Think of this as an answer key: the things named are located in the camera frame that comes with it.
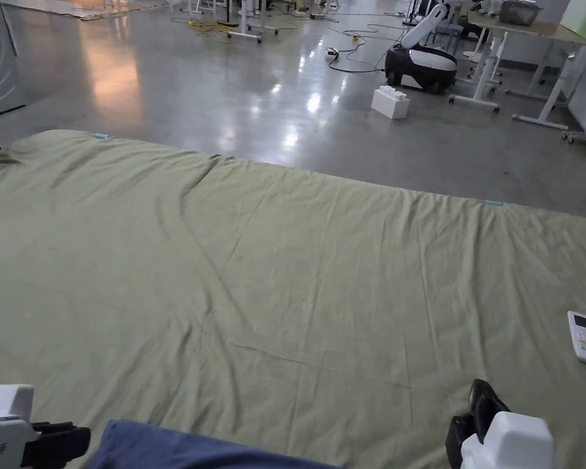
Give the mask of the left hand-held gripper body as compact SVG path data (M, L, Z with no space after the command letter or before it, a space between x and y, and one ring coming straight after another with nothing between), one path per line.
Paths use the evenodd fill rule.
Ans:
M26 444L40 436L31 424L33 401L32 385L0 385L0 468L24 468Z

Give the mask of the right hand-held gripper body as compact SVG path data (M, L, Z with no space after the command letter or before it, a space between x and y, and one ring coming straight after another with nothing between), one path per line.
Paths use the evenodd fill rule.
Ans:
M455 416L445 449L451 468L554 468L554 438L548 424L518 413Z

